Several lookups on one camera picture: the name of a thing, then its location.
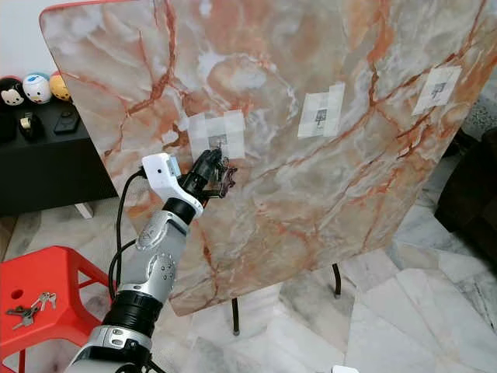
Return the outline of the key bunch with silver keys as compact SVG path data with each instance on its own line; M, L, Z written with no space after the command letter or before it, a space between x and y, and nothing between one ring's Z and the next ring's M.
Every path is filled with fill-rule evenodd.
M30 306L18 305L13 309L7 310L7 315L13 315L20 317L12 329L16 330L18 328L32 326L35 321L36 316L45 310L46 308L56 309L57 306L57 294L54 292L43 292L39 295L39 298Z

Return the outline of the marble pattern tilted table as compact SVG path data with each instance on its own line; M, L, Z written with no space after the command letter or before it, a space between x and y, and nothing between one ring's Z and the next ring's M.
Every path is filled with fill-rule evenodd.
M86 0L40 32L142 228L164 201L129 177L187 118L245 115L234 186L195 220L170 298L178 315L390 244L497 68L497 0ZM433 68L450 102L413 107ZM346 85L339 133L298 138L304 99Z

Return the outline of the black low cabinet white legs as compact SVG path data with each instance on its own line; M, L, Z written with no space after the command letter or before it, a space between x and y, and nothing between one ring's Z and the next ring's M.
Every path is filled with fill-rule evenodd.
M38 212L117 196L81 117L74 134L53 134L54 122L64 110L77 111L77 107L57 99L2 107L3 124L17 125L23 113L35 113L45 134L35 141L17 134L0 145L1 212Z

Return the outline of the orange plush toy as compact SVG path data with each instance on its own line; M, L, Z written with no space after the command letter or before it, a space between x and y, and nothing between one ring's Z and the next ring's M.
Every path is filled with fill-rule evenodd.
M63 100L63 102L72 101L70 90L68 90L67 85L65 85L63 75L60 71L54 71L53 74L50 75L49 86L53 97L57 97L57 99Z

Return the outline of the red plastic stool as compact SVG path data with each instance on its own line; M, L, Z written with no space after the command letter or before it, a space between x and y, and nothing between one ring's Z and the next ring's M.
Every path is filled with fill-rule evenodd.
M46 246L0 264L0 359L17 355L16 368L4 364L2 373L24 373L27 349L49 339L82 346L99 325L85 308L79 291L109 278L70 246ZM15 306L30 306L43 292L57 294L57 308L40 312L32 326L12 327L20 317L7 315Z

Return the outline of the black tape dispenser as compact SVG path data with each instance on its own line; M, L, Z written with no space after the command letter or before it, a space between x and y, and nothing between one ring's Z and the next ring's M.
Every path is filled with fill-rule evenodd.
M18 118L17 127L23 138L28 141L35 141L45 134L42 120L32 111L26 111Z

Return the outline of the white and blue plush toy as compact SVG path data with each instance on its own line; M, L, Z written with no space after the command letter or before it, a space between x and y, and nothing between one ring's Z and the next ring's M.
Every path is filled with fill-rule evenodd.
M22 78L22 87L25 97L35 104L49 103L52 99L49 75L33 72Z

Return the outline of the black mouse plush toy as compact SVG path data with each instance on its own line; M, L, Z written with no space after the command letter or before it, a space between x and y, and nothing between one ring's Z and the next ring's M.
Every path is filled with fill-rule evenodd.
M22 82L11 75L0 78L0 97L6 106L20 106L27 100Z

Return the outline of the taped metal wall hook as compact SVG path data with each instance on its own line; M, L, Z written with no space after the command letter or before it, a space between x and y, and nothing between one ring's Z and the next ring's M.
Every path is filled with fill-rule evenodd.
M418 102L413 107L412 114L424 114L435 106L442 106L450 102L450 97L454 92L461 72L462 67L460 65L433 68L427 75L427 80L419 94Z
M192 159L212 149L220 149L228 159L245 158L245 115L241 111L226 111L212 118L199 113L186 122Z
M346 85L331 85L327 92L310 93L304 99L298 138L333 138L339 133L339 122Z

